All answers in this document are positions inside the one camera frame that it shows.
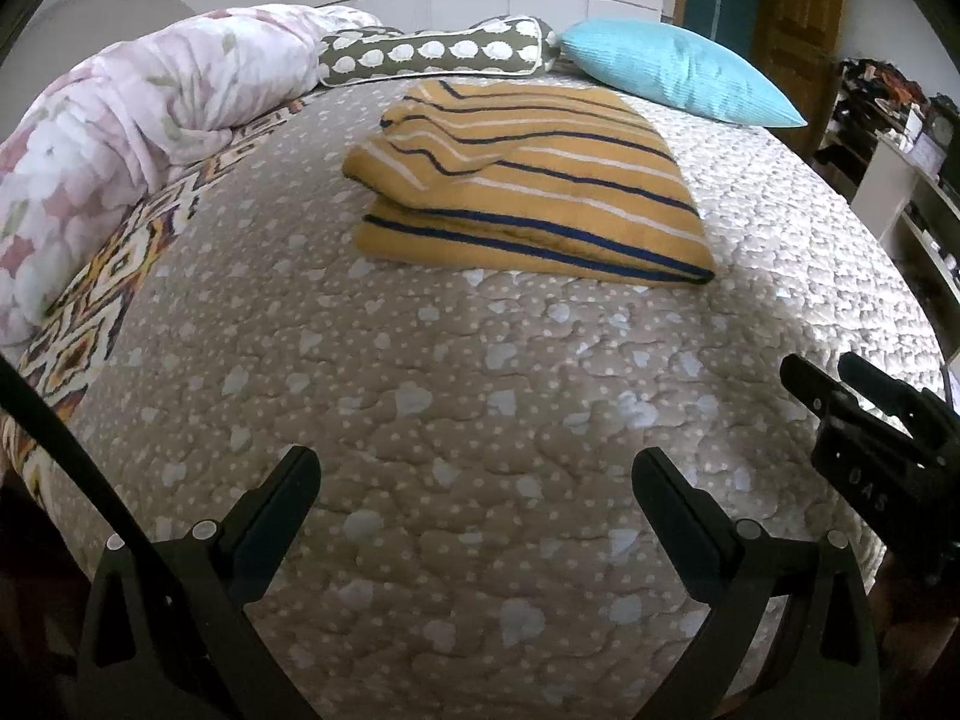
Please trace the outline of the geometric patterned bed sheet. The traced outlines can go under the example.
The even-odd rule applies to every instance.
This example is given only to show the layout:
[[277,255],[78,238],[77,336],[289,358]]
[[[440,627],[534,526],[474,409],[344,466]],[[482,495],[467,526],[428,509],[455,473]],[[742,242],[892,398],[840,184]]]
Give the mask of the geometric patterned bed sheet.
[[111,232],[98,254],[53,301],[39,335],[18,362],[26,382],[68,421],[109,364],[127,310],[158,260],[189,226],[203,200],[272,133],[314,101],[308,94],[236,128],[228,146],[178,167]]

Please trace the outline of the white shelf unit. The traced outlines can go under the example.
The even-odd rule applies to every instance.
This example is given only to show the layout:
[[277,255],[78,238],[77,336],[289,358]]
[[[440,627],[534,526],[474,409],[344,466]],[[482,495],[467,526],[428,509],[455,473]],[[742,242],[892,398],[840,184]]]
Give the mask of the white shelf unit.
[[851,210],[874,234],[934,328],[958,358],[958,205],[889,137],[877,138]]

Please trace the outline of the turquoise pillow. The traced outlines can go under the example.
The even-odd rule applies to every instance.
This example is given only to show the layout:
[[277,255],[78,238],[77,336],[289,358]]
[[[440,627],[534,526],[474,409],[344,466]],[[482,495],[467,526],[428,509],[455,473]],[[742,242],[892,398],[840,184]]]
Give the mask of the turquoise pillow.
[[791,99],[748,60],[688,29],[594,18],[563,32],[563,54],[590,78],[726,124],[807,125]]

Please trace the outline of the brown wooden door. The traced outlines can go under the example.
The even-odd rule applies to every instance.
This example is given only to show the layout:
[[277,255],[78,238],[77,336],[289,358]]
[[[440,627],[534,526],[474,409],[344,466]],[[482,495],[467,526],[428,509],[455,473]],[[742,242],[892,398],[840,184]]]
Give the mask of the brown wooden door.
[[788,96],[807,125],[775,135],[809,161],[832,112],[844,0],[758,0],[750,59]]

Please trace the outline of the olive white patterned pillow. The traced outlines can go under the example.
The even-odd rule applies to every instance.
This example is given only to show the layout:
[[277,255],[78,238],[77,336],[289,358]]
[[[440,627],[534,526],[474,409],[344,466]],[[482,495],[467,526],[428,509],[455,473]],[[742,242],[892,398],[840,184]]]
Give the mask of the olive white patterned pillow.
[[544,75],[562,54],[560,37],[540,18],[493,16],[457,31],[402,32],[385,26],[342,29],[319,44],[326,88],[439,75]]

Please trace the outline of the beige heart quilted bedspread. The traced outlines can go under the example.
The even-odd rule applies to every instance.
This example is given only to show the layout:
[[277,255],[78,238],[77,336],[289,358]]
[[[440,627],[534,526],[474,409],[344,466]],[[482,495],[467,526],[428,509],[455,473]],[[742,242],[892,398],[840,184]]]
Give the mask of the beige heart quilted bedspread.
[[404,96],[327,91],[203,200],[71,430],[153,538],[291,445],[320,498],[252,608],[327,718],[626,718],[703,622],[631,494],[656,445],[729,514],[882,548],[811,466],[791,353],[939,387],[874,236],[770,133],[655,104],[715,252],[703,288],[377,263],[348,149]]

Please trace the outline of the pink floral duvet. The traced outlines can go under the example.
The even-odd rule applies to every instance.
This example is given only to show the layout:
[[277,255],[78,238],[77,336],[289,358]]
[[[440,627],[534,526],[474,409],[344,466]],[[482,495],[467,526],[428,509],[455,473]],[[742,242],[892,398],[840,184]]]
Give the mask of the pink floral duvet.
[[319,83],[347,5],[224,8],[122,41],[39,94],[2,145],[2,355],[16,361],[128,210]]

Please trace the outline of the clutter pile on shelf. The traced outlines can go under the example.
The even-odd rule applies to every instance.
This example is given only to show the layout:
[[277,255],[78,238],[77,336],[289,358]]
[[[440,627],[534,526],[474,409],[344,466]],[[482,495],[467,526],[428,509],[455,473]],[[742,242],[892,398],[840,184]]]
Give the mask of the clutter pile on shelf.
[[958,137],[958,106],[945,94],[928,96],[889,62],[841,60],[835,102],[812,166],[850,199],[882,137],[907,154],[922,143],[939,169]]

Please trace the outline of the yellow striped knit sweater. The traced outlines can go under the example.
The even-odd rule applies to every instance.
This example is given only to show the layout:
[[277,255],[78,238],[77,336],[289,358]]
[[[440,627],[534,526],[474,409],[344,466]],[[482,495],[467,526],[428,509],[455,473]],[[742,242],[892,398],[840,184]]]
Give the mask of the yellow striped knit sweater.
[[640,286],[715,276],[674,154],[605,89],[430,80],[342,171],[373,192],[356,243],[375,257]]

